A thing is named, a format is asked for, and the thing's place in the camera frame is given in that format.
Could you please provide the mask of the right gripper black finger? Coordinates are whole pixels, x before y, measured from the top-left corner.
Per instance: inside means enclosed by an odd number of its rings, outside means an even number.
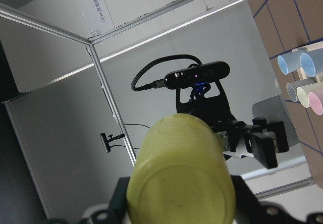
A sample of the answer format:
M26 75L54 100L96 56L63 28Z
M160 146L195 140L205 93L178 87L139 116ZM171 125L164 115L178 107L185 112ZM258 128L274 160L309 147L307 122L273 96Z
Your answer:
M289 151L288 139L283 121L271 121L267 124L267 131L275 134L275 151L284 153Z

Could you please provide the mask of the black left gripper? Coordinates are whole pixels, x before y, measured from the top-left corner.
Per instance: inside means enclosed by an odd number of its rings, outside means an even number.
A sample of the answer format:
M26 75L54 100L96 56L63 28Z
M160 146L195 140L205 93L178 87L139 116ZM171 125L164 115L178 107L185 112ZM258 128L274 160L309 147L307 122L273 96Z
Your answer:
M177 113L189 114L204 121L214 133L226 132L229 146L235 150L238 135L233 126L242 125L231 113L226 93L219 80L215 80L219 95L206 98L204 95L211 89L210 83L201 83L192 86L190 98L187 102L181 102L181 89L176 89ZM274 169L278 166L273 139L269 136L255 132L250 133L250 143L255 159L266 169Z

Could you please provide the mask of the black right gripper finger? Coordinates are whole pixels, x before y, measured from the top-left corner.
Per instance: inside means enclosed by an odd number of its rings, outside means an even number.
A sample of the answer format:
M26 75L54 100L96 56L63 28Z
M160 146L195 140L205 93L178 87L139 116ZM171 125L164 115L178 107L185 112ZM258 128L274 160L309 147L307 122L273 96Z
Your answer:
M127 188L130 177L119 178L108 206L108 223L123 223L127 213Z
M241 176L231 175L236 194L236 223L256 223L260 216L260 203Z

